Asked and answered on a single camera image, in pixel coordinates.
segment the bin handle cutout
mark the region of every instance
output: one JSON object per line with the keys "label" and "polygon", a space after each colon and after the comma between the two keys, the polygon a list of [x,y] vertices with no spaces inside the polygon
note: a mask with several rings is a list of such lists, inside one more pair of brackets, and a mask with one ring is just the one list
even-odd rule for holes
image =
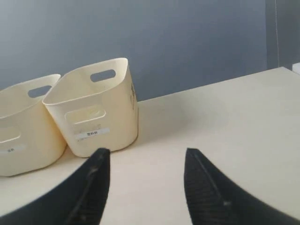
{"label": "bin handle cutout", "polygon": [[39,88],[34,88],[28,91],[28,96],[30,98],[37,98],[40,96],[44,96],[51,88],[52,86],[50,85],[46,85],[43,87],[39,87]]}
{"label": "bin handle cutout", "polygon": [[109,69],[106,71],[102,71],[99,73],[94,73],[90,76],[90,79],[92,82],[96,83],[99,81],[103,81],[103,80],[107,80],[107,79],[111,79],[114,78],[116,76],[116,71],[114,71],[113,69]]}
{"label": "bin handle cutout", "polygon": [[105,117],[106,111],[100,105],[93,105],[86,108],[77,109],[67,112],[65,119],[71,124],[82,124],[92,120]]}
{"label": "bin handle cutout", "polygon": [[0,144],[13,141],[20,137],[21,133],[15,127],[0,128]]}

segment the table surface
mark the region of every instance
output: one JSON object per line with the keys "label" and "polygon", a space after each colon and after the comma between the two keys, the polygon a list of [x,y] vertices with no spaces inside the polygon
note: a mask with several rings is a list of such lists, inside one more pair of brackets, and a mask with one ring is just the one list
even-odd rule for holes
{"label": "table surface", "polygon": [[[191,224],[187,147],[236,184],[300,219],[300,76],[277,68],[139,102],[139,136],[111,155],[101,224]],[[85,159],[69,149],[52,166],[0,178],[0,215],[50,191]]]}

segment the white label sticker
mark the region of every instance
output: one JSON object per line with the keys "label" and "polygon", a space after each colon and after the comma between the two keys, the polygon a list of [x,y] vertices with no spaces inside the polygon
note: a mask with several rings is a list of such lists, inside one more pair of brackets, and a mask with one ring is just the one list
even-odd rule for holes
{"label": "white label sticker", "polygon": [[10,149],[0,150],[0,154],[8,154],[8,153],[16,152],[16,151],[22,151],[25,149],[25,147],[26,147],[25,144],[19,144]]}
{"label": "white label sticker", "polygon": [[103,135],[103,134],[109,133],[109,131],[110,130],[107,127],[107,128],[102,128],[102,129],[98,129],[98,130],[80,133],[80,134],[75,135],[75,137],[77,140],[80,140],[80,139],[85,139],[85,138],[96,136],[96,135]]}

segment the bin handle hole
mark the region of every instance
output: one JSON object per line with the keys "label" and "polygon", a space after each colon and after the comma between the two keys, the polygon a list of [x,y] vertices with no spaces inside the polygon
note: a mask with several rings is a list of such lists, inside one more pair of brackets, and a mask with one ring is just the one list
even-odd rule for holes
{"label": "bin handle hole", "polygon": [[99,81],[114,78],[115,76],[116,76],[116,71],[114,71],[113,69],[110,69],[110,70],[106,70],[106,71],[103,71],[103,72],[92,74],[90,76],[90,79],[91,79],[91,81],[96,83],[96,82],[99,82]]}
{"label": "bin handle hole", "polygon": [[28,96],[30,98],[37,98],[37,97],[43,96],[43,95],[47,94],[47,92],[50,90],[50,88],[51,88],[51,86],[47,85],[47,86],[31,89],[28,91]]}

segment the cream-colored bin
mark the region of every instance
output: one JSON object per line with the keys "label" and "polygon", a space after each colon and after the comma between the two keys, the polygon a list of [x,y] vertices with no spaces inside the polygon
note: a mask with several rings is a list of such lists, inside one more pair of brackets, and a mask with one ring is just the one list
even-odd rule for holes
{"label": "cream-colored bin", "polygon": [[[91,75],[107,70],[114,70],[115,77],[91,81]],[[88,157],[100,147],[120,150],[137,137],[137,102],[125,58],[65,74],[43,103],[77,156]]]}
{"label": "cream-colored bin", "polygon": [[49,75],[0,91],[0,176],[45,167],[64,152],[66,141],[43,105],[43,96],[28,94],[59,79],[59,74]]}

